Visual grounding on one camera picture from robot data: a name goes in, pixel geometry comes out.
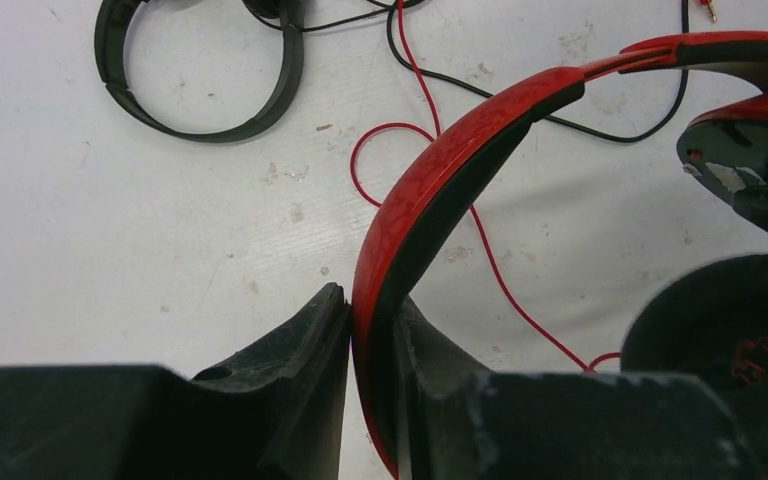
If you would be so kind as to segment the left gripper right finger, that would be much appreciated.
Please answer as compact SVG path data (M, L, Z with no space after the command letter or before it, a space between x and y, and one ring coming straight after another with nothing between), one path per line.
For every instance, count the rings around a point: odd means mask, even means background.
M400 479L466 479L478 472L469 412L488 368L434 327L407 297L392 328L394 454Z

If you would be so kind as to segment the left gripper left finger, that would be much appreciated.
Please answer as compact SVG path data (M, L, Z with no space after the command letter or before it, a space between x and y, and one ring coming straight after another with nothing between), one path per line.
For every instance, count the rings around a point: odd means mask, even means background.
M196 374L197 410L217 446L209 461L234 479L335 479L348 376L348 304L325 284L290 319Z

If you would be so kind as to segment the red black headphones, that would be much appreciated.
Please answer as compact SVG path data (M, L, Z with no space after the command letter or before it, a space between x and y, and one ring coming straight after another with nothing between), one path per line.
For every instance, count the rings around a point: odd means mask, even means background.
M591 80L664 69L756 87L694 119L677 152L700 185L768 232L768 31L657 37L483 102L396 182L356 267L357 385L395 478L391 348L402 303L535 122L580 99ZM475 376L469 412L478 472L466 479L768 479L768 254L717 261L668 285L631 325L617 373L488 368Z

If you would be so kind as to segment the small black headphones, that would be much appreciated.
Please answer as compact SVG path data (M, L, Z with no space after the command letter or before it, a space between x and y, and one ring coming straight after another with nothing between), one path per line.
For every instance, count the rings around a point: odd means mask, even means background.
M104 90L140 124L198 143L248 141L288 112L304 71L304 1L104 1Z

